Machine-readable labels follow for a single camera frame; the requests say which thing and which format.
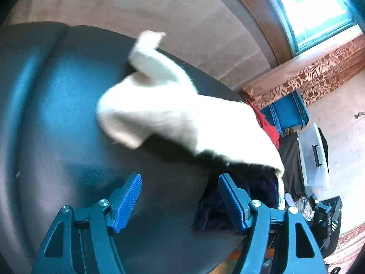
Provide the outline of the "blue storage bag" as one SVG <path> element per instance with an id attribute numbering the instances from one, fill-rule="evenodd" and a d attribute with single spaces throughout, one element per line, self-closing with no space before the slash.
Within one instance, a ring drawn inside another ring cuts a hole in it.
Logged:
<path id="1" fill-rule="evenodd" d="M 309 122 L 309 113 L 297 90 L 261 109 L 261 113 L 281 136 L 303 129 Z"/>

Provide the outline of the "red garment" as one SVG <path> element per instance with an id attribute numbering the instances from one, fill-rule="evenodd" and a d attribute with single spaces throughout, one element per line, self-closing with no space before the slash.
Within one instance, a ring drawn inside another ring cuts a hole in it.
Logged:
<path id="1" fill-rule="evenodd" d="M 266 120 L 265 115 L 261 113 L 261 111 L 252 103 L 252 101 L 245 100 L 245 103 L 248 104 L 253 109 L 253 111 L 255 112 L 255 115 L 256 115 L 257 122 L 259 123 L 259 126 L 270 137 L 271 141 L 273 142 L 276 149 L 278 150 L 280 147 L 280 143 L 279 143 L 280 135 L 279 135 L 276 127 L 272 126 L 268 122 L 268 120 Z"/>

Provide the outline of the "dark navy garment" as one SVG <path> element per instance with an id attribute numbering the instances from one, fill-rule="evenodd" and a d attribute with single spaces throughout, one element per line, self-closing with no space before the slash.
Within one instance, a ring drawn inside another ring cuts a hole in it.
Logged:
<path id="1" fill-rule="evenodd" d="M 192 222 L 196 231 L 237 228 L 244 232 L 252 223 L 249 203 L 258 200 L 268 208 L 279 208 L 280 194 L 275 169 L 240 161 L 228 162 L 222 156 L 204 151 L 196 162 L 209 171 L 207 185 Z"/>

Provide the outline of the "white knitted sweater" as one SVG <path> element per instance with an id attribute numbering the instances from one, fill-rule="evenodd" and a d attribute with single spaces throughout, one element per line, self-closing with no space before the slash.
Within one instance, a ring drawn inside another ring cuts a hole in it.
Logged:
<path id="1" fill-rule="evenodd" d="M 128 55 L 134 72 L 97 104 L 100 127 L 131 149 L 157 134 L 194 155 L 209 152 L 228 164 L 267 167 L 278 181 L 278 208 L 284 209 L 283 162 L 252 107 L 201 95 L 185 70 L 158 51 L 163 37 L 151 30 L 139 34 Z"/>

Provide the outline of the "window with blue frame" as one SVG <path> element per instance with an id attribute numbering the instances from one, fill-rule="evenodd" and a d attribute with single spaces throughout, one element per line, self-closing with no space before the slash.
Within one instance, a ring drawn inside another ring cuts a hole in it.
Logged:
<path id="1" fill-rule="evenodd" d="M 357 24 L 343 0 L 269 1 L 295 56 Z"/>

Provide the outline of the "clear plastic storage box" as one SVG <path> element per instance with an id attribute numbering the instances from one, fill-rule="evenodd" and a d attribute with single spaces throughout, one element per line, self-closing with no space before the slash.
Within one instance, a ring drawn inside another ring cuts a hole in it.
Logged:
<path id="1" fill-rule="evenodd" d="M 330 180 L 325 149 L 316 123 L 301 132 L 298 139 L 304 191 L 308 197 L 318 197 L 318 192 L 327 189 Z"/>

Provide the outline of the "black gripper device on floor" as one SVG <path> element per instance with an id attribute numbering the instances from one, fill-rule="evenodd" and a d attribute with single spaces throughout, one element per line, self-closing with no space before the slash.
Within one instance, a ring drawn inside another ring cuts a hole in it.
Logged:
<path id="1" fill-rule="evenodd" d="M 327 258 L 336 250 L 340 238 L 342 200 L 340 196 L 322 201 L 310 197 L 309 200 L 314 212 L 314 217 L 309 222 L 310 230 L 323 258 Z"/>

